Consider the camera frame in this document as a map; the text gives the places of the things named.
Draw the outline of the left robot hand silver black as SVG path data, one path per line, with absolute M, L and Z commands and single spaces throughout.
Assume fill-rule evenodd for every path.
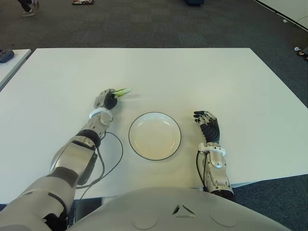
M 94 109 L 105 108 L 107 110 L 113 109 L 117 105 L 117 98 L 114 95 L 115 89 L 107 89 L 102 91 L 94 101 Z

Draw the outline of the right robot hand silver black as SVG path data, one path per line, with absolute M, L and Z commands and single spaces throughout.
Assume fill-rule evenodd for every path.
M 195 111 L 194 120 L 199 124 L 206 142 L 214 142 L 219 144 L 220 129 L 217 118 L 209 111 Z

